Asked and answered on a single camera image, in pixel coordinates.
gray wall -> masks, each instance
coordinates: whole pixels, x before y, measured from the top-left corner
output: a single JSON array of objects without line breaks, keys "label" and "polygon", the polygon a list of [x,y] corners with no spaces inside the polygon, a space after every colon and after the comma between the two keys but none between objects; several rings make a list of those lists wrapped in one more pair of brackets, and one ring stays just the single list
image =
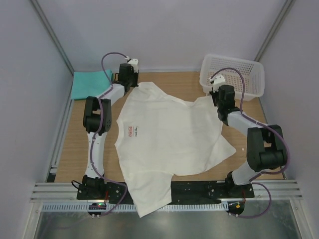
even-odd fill
[{"label": "gray wall", "polygon": [[281,125],[296,178],[319,228],[319,1],[298,0],[261,60],[269,123]]},{"label": "gray wall", "polygon": [[0,7],[0,237],[21,238],[72,80],[27,0]]},{"label": "gray wall", "polygon": [[100,70],[109,51],[139,58],[147,71],[199,70],[207,53],[254,59],[284,2],[39,0],[78,71]]}]

red wire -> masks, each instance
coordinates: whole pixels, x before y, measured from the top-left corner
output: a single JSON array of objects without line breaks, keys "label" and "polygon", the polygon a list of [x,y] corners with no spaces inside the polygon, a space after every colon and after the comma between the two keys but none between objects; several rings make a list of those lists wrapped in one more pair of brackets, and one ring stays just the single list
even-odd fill
[{"label": "red wire", "polygon": [[244,204],[245,204],[245,203],[246,203],[246,193],[245,193],[245,190],[242,190],[242,193],[243,193]]},{"label": "red wire", "polygon": [[105,199],[104,199],[104,203],[106,203],[106,201],[107,201],[108,197],[109,197],[109,191],[106,191]]}]

metal floor panel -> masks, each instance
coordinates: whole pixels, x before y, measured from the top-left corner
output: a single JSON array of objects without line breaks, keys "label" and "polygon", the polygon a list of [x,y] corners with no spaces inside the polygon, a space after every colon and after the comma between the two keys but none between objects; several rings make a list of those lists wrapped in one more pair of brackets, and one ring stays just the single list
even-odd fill
[{"label": "metal floor panel", "polygon": [[[267,201],[247,201],[244,215],[261,213]],[[88,219],[67,230],[80,219]],[[240,219],[226,212],[114,213],[91,219],[87,213],[42,212],[35,239],[301,239],[288,200],[273,201],[270,211],[257,219]]]}]

coca-cola logo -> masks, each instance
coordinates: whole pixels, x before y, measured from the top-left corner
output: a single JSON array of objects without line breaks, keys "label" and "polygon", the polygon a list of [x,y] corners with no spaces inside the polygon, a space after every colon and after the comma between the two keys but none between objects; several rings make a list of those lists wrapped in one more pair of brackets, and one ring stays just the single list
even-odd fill
[{"label": "coca-cola logo", "polygon": [[133,136],[133,127],[129,126],[129,137]]}]

cable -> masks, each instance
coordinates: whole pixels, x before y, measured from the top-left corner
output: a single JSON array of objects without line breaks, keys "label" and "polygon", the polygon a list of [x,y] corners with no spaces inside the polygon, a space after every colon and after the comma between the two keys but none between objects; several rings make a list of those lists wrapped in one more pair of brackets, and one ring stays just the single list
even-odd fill
[{"label": "cable", "polygon": [[230,213],[230,215],[235,216],[237,218],[254,219],[254,218],[261,217],[262,215],[266,214],[269,211],[271,204],[272,204],[272,198],[271,198],[271,194],[270,194],[269,189],[264,184],[261,184],[261,183],[255,182],[255,183],[251,183],[251,184],[260,185],[267,191],[268,196],[269,196],[269,203],[268,203],[267,208],[262,213],[257,214],[257,215],[253,215],[253,216],[242,216],[242,215],[237,215],[237,214],[233,214],[233,213]]},{"label": "cable", "polygon": [[243,85],[243,91],[242,91],[242,95],[241,95],[241,100],[240,100],[240,113],[242,115],[242,117],[244,117],[245,119],[249,120],[250,122],[252,123],[255,123],[257,125],[260,125],[261,127],[267,129],[268,131],[270,131],[271,133],[273,133],[275,136],[277,136],[279,138],[279,140],[284,144],[285,146],[285,149],[286,149],[286,153],[287,153],[287,162],[286,162],[286,165],[279,171],[277,172],[267,172],[267,171],[261,171],[259,174],[257,174],[256,176],[254,176],[253,178],[250,179],[250,181],[253,181],[255,180],[256,178],[258,178],[259,176],[261,176],[262,174],[271,174],[271,175],[274,175],[274,174],[280,174],[280,173],[283,173],[286,171],[286,169],[288,168],[289,164],[290,164],[290,151],[289,151],[289,147],[286,143],[286,141],[284,140],[283,137],[281,137],[281,135],[276,132],[275,130],[273,130],[272,128],[270,128],[269,126],[263,124],[263,123],[260,123],[258,121],[256,121],[255,119],[253,118],[250,118],[249,116],[247,116],[246,114],[243,113],[243,102],[244,102],[244,95],[245,95],[245,81],[244,81],[244,77],[242,76],[242,74],[235,68],[233,67],[226,67],[226,68],[222,68],[220,70],[218,70],[217,72],[215,72],[211,77],[210,79],[213,79],[219,72],[221,71],[224,71],[224,70],[233,70],[235,71],[239,76],[240,76],[240,79],[242,81],[242,85]]},{"label": "cable", "polygon": [[[235,68],[233,68],[233,67],[225,67],[225,68],[222,68],[222,69],[218,70],[217,72],[215,72],[215,74],[213,74],[213,75],[210,77],[210,79],[213,79],[219,72],[224,71],[224,70],[232,70],[232,71],[235,71],[235,72],[239,75],[239,77],[240,77],[240,79],[241,79],[241,81],[242,81],[243,91],[242,91],[242,95],[241,95],[240,108],[239,108],[242,117],[245,118],[245,119],[247,119],[247,120],[249,120],[250,122],[255,123],[255,124],[257,124],[257,125],[260,125],[261,127],[263,127],[263,128],[265,128],[265,129],[267,129],[268,131],[272,132],[272,133],[273,133],[275,136],[277,136],[277,137],[280,139],[280,141],[284,144],[285,149],[286,149],[286,152],[287,152],[287,162],[286,162],[286,165],[285,165],[281,170],[279,170],[279,171],[277,171],[277,172],[260,171],[259,174],[257,174],[257,175],[255,175],[254,177],[252,177],[249,181],[252,182],[253,180],[255,180],[256,178],[258,178],[258,177],[261,176],[262,174],[272,174],[272,175],[274,175],[274,174],[283,173],[284,171],[286,171],[286,169],[288,168],[288,166],[289,166],[289,164],[290,164],[290,151],[289,151],[289,147],[288,147],[286,141],[284,140],[283,137],[281,137],[281,135],[280,135],[278,132],[276,132],[275,130],[273,130],[272,128],[270,128],[268,125],[265,125],[265,124],[263,124],[263,123],[260,123],[260,122],[256,121],[255,119],[253,119],[253,118],[251,118],[251,117],[249,117],[249,116],[247,116],[246,114],[243,113],[243,102],[244,102],[244,95],[245,95],[245,80],[244,80],[244,77],[242,76],[242,74],[241,74],[237,69],[235,69]],[[257,215],[254,215],[254,216],[241,216],[241,215],[235,215],[235,214],[232,214],[232,213],[231,213],[231,215],[236,216],[236,217],[239,217],[239,218],[254,219],[254,218],[258,218],[258,217],[264,215],[265,213],[267,213],[267,212],[269,211],[270,206],[271,206],[271,204],[272,204],[272,198],[271,198],[271,194],[270,194],[269,189],[268,189],[265,185],[263,185],[263,184],[261,184],[261,183],[256,183],[256,182],[255,182],[255,183],[251,183],[251,184],[260,185],[260,186],[262,186],[263,188],[265,188],[265,190],[267,191],[267,193],[268,193],[268,195],[269,195],[269,204],[268,204],[267,208],[266,208],[262,213],[257,214]]]},{"label": "cable", "polygon": [[75,187],[76,189],[79,189],[79,187],[75,186],[74,183],[77,183],[78,185],[82,185],[82,183],[79,183],[78,181],[72,180],[71,184],[73,187]]},{"label": "cable", "polygon": [[[111,180],[111,179],[107,179],[107,178],[105,178],[104,176],[102,176],[102,175],[97,171],[96,167],[94,166],[94,162],[93,162],[93,158],[92,158],[93,145],[94,145],[94,142],[95,142],[95,139],[96,139],[95,136],[96,136],[96,134],[98,134],[98,133],[101,131],[102,125],[103,125],[103,107],[102,107],[102,101],[101,101],[101,99],[113,90],[112,80],[110,79],[110,77],[109,77],[108,74],[106,73],[106,70],[105,70],[105,68],[104,68],[103,61],[104,61],[104,58],[105,58],[105,57],[107,57],[108,55],[113,55],[113,54],[114,54],[114,55],[121,55],[121,56],[124,56],[125,58],[128,58],[128,56],[126,56],[126,55],[124,55],[124,54],[122,54],[122,53],[120,53],[120,52],[109,52],[109,53],[105,54],[105,55],[102,57],[102,59],[101,59],[102,69],[103,69],[103,72],[104,72],[106,78],[107,78],[107,79],[109,80],[109,82],[110,82],[110,87],[108,88],[108,90],[107,90],[105,93],[103,93],[102,95],[100,95],[100,96],[98,97],[98,102],[99,102],[99,106],[100,106],[100,117],[101,117],[101,119],[100,119],[99,128],[98,128],[98,130],[93,134],[93,137],[92,137],[92,144],[91,144],[91,147],[90,147],[90,149],[89,149],[89,150],[90,150],[90,163],[91,163],[91,165],[92,165],[92,168],[93,168],[94,172],[95,172],[100,178],[103,178],[104,181],[108,181],[108,182],[111,182],[111,183],[114,183],[114,184],[117,184],[117,185],[120,185],[120,186],[125,187],[125,191],[124,191],[124,194],[122,195],[122,197],[120,198],[120,200],[117,202],[117,204],[116,204],[114,207],[112,207],[110,210],[108,210],[107,212],[102,213],[102,214],[100,215],[100,217],[108,215],[108,214],[111,213],[116,207],[118,207],[119,204],[120,204],[120,203],[123,201],[123,199],[125,198],[126,193],[127,193],[127,190],[128,190],[126,184],[119,183],[119,182],[113,181],[113,180]],[[75,183],[78,183],[79,185],[80,185],[81,183],[79,183],[79,182],[77,182],[77,181],[75,181],[75,180],[72,180],[72,181],[71,181],[71,184],[73,185],[73,187],[75,187],[75,188],[78,189],[78,187],[76,187],[76,186],[74,185],[74,182],[75,182]],[[84,220],[86,220],[86,219],[88,219],[88,218],[91,218],[91,217],[84,217],[84,218],[80,219],[79,221],[73,223],[72,225],[69,225],[69,226],[66,226],[66,227],[55,227],[54,229],[56,229],[56,230],[66,230],[66,229],[70,229],[70,228],[72,228],[72,227],[78,225],[79,223],[81,223],[82,221],[84,221]],[[48,229],[48,226],[49,226],[49,224],[50,224],[51,221],[52,221],[52,218],[49,219],[49,221],[47,222],[46,226],[44,227],[44,229],[43,229],[43,231],[42,231],[42,233],[41,233],[40,239],[43,239],[43,238],[44,238],[44,235],[45,235],[45,233],[46,233],[46,230]]]}]

